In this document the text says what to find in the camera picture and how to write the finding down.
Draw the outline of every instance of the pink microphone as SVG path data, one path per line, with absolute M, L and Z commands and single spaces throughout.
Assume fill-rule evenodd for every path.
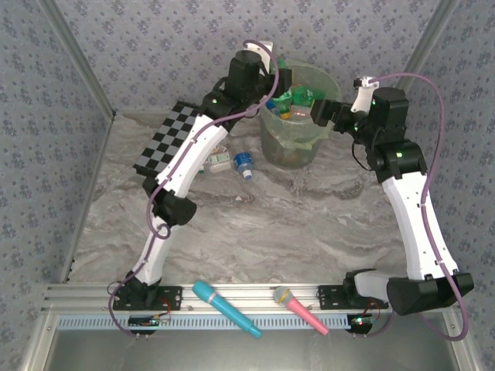
M 317 317 L 311 314 L 310 311 L 304 308 L 302 304 L 294 298 L 294 295 L 288 288 L 283 286 L 276 288 L 275 291 L 273 291 L 273 298 L 277 303 L 284 305 L 289 311 L 293 311 L 308 322 L 320 334 L 328 334 L 328 328 Z

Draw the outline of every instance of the toy microphone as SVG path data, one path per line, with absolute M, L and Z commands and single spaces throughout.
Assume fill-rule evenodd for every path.
M 273 298 L 277 303 L 284 305 L 289 311 L 293 311 L 308 322 L 320 334 L 328 334 L 328 328 L 317 317 L 311 314 L 310 311 L 304 308 L 302 304 L 294 298 L 294 295 L 288 288 L 283 286 L 276 288 L 275 291 L 273 291 Z
M 254 323 L 245 315 L 240 313 L 236 308 L 230 305 L 224 298 L 222 298 L 214 288 L 209 286 L 204 281 L 196 281 L 193 285 L 193 293 L 198 298 L 213 306 L 225 317 L 229 318 L 237 326 L 249 332 L 255 338 L 261 337 L 261 331 Z

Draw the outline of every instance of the blue microphone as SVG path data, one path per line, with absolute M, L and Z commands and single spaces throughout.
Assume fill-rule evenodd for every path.
M 229 318 L 237 326 L 249 332 L 255 338 L 261 337 L 261 331 L 254 323 L 245 315 L 240 313 L 236 308 L 230 305 L 224 298 L 222 298 L 214 288 L 209 286 L 204 281 L 196 281 L 193 285 L 193 293 L 198 298 L 210 304 L 222 315 Z

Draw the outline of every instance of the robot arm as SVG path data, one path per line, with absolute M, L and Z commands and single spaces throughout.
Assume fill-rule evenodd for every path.
M 408 101 L 403 90 L 354 81 L 358 91 L 353 105 L 318 100 L 311 115 L 316 124 L 335 123 L 334 131 L 348 133 L 366 148 L 367 164 L 375 171 L 397 217 L 404 241 L 407 278 L 374 270 L 350 272 L 344 289 L 350 301 L 371 297 L 390 302 L 399 315 L 452 305 L 456 299 L 430 247 L 421 215 L 421 193 L 426 164 L 419 146 L 405 139 Z M 429 226 L 442 254 L 442 261 L 462 295 L 473 289 L 470 274 L 461 274 L 443 240 L 428 195 L 425 201 Z
M 272 43 L 262 43 L 271 51 Z M 137 272 L 125 286 L 144 308 L 149 308 L 156 299 L 163 265 L 176 232 L 196 212 L 196 205 L 186 198 L 194 177 L 211 151 L 241 118 L 213 126 L 212 122 L 246 111 L 270 92 L 275 77 L 268 74 L 269 61 L 269 55 L 252 43 L 237 52 L 230 62 L 228 76 L 220 79 L 204 97 L 191 131 L 172 161 L 156 179 L 147 178 L 144 181 L 143 187 L 150 197 L 166 181 L 153 199 L 152 225 L 155 230 L 164 224 L 170 228 L 169 238 L 165 240 L 154 238 L 153 232 L 149 234 L 138 262 L 128 273 L 129 276 Z M 292 85 L 290 70 L 282 69 L 280 72 L 274 97 L 280 96 Z

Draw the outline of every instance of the bottle label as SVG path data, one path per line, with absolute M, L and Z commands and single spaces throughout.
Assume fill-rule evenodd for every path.
M 252 164 L 252 163 L 253 163 L 253 159 L 251 158 L 251 154 L 248 152 L 238 153 L 234 157 L 235 168 L 238 168 L 243 164 Z

